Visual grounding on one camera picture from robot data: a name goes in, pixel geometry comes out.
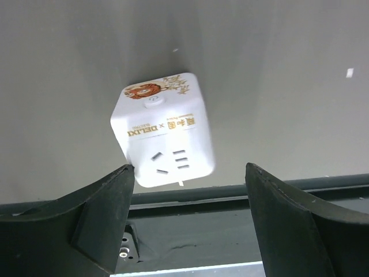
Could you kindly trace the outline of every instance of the white label mark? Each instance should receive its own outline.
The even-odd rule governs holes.
[[[346,78],[352,78],[353,68],[349,68],[346,73]]]

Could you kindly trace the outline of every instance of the orange lion graphic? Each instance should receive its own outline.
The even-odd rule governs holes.
[[[151,81],[152,83],[142,83],[132,85],[125,89],[125,95],[132,99],[142,99],[155,95],[161,91],[166,91],[168,87],[165,86],[164,82]]]

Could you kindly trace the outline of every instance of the white power cube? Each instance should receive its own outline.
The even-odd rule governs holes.
[[[143,187],[203,177],[215,168],[204,100],[191,73],[126,87],[111,127]]]

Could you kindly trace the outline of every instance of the white light strip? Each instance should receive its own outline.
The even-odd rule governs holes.
[[[136,273],[124,273],[124,274],[116,274],[110,275],[110,277],[131,277],[131,276],[148,276],[148,275],[159,275],[159,274],[168,274],[168,273],[176,273],[176,272],[188,272],[188,271],[199,271],[199,270],[210,270],[210,269],[223,269],[223,268],[231,268],[231,267],[244,267],[248,265],[258,265],[262,264],[262,261],[254,261],[252,263],[242,263],[242,264],[224,264],[224,265],[213,265],[209,267],[193,267],[193,268],[182,268],[182,269],[169,269],[169,270],[158,270],[151,272],[136,272]]]

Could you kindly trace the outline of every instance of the gray surface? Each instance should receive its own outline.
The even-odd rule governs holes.
[[[0,203],[61,197],[118,168],[121,89],[185,71],[218,163],[185,188],[242,184],[246,162],[281,179],[367,173],[368,12],[366,0],[2,1]]]
[[[347,209],[352,209],[357,212],[364,212],[365,214],[369,214],[369,199],[364,199],[360,197],[359,199],[336,200],[332,201],[332,203]]]

